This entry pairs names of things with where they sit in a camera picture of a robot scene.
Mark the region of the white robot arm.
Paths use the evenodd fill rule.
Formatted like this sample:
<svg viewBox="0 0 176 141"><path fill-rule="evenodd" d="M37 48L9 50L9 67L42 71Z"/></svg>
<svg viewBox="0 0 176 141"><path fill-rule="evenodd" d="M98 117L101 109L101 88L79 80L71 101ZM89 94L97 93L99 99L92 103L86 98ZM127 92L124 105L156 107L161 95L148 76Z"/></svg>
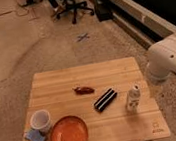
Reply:
<svg viewBox="0 0 176 141"><path fill-rule="evenodd" d="M147 54L147 78L154 83L165 82L171 72L176 73L176 33L155 42Z"/></svg>

